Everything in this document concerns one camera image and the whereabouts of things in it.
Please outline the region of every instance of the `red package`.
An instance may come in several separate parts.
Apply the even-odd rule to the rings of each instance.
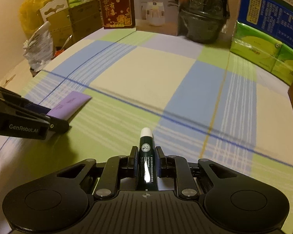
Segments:
[[[104,29],[135,27],[133,0],[100,0]]]

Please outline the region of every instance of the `blue box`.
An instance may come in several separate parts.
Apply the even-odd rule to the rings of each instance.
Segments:
[[[293,49],[293,12],[271,0],[241,0],[238,21]]]

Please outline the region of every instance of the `white cap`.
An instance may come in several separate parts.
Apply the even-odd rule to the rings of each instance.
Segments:
[[[150,130],[149,128],[143,128],[141,130],[140,138],[143,137],[143,136],[150,136],[150,137],[153,138],[152,130]]]

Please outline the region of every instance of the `tablecloth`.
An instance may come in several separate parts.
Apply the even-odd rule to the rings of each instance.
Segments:
[[[143,127],[166,155],[208,158],[281,190],[293,232],[293,110],[288,86],[221,43],[100,29],[50,62],[21,92],[54,107],[88,94],[71,129],[46,141],[0,136],[1,205],[14,187],[86,158],[129,154]]]

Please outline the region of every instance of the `yellow plastic bag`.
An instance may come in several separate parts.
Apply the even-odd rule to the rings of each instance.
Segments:
[[[52,0],[24,0],[19,9],[19,20],[23,31],[29,39],[43,24],[39,9]]]

